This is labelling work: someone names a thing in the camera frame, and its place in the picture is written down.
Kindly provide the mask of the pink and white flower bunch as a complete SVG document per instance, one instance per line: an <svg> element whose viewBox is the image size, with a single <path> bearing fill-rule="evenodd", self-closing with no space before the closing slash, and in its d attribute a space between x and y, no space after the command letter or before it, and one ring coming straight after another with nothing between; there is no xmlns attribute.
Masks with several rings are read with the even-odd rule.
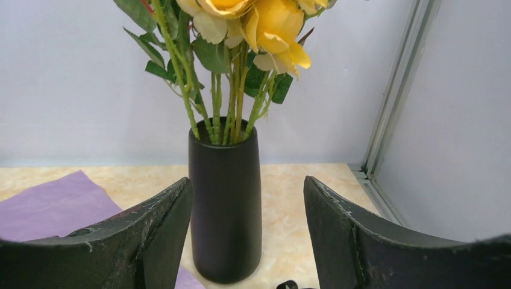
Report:
<svg viewBox="0 0 511 289"><path fill-rule="evenodd" d="M190 40L191 16L177 1L114 0L114 4L139 28L141 35L123 30L149 57L145 71L161 78L179 97L199 140L213 140L213 126L208 120L193 63Z"/></svg>

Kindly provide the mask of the yellow rose bunch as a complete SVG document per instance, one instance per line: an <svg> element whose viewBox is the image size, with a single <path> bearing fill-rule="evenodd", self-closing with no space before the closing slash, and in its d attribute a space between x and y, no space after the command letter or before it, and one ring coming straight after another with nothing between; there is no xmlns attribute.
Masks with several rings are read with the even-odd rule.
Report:
<svg viewBox="0 0 511 289"><path fill-rule="evenodd" d="M311 65L304 49L305 23L334 1L175 1L176 45L187 64L181 75L196 77L194 60L210 73L212 108L207 110L195 79L188 106L202 116L192 135L216 146L241 143L271 104L285 100L292 81Z"/></svg>

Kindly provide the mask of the right aluminium frame post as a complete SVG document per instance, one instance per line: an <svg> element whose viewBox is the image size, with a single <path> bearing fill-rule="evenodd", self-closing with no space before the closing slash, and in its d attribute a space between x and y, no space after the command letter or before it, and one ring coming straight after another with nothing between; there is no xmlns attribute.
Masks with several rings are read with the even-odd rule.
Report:
<svg viewBox="0 0 511 289"><path fill-rule="evenodd" d="M380 215L408 228L408 221L381 186L378 175L441 3L441 0L411 2L365 158L361 164L348 165Z"/></svg>

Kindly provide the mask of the black vase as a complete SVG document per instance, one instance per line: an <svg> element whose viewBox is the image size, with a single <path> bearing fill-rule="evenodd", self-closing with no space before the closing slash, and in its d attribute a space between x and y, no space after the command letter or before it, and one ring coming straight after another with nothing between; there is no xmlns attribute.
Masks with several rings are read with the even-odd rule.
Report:
<svg viewBox="0 0 511 289"><path fill-rule="evenodd" d="M193 263L204 278L233 284L250 276L262 257L262 184L254 129L232 145L211 144L205 122L189 132Z"/></svg>

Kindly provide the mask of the purple wrapping paper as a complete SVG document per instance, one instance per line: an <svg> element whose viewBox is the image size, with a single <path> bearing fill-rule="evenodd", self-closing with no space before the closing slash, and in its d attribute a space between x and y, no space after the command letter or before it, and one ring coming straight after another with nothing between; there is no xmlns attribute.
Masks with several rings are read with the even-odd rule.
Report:
<svg viewBox="0 0 511 289"><path fill-rule="evenodd" d="M122 211L98 184L77 171L3 200L1 241L64 237ZM173 288L200 286L187 270L179 267Z"/></svg>

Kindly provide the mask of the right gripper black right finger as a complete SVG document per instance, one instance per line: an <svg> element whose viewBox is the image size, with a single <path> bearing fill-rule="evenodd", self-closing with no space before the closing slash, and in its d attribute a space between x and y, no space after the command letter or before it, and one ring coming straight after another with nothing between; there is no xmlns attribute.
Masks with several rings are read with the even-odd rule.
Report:
<svg viewBox="0 0 511 289"><path fill-rule="evenodd" d="M304 204L321 288L509 288L510 235L462 242L388 221L313 176Z"/></svg>

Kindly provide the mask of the black ribbon with gold lettering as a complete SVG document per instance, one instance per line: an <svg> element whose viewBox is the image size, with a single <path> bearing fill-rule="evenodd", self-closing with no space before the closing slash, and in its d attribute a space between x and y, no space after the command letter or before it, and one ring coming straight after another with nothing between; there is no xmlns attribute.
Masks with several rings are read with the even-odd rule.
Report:
<svg viewBox="0 0 511 289"><path fill-rule="evenodd" d="M313 289L311 287L300 287L294 280L286 280L276 286L276 289Z"/></svg>

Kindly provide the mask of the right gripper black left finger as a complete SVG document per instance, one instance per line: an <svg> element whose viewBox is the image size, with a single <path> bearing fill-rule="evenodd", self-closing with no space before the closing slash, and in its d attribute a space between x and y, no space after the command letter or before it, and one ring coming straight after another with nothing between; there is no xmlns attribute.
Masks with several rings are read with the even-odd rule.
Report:
<svg viewBox="0 0 511 289"><path fill-rule="evenodd" d="M67 236L2 240L1 287L173 288L192 204L192 182L183 177Z"/></svg>

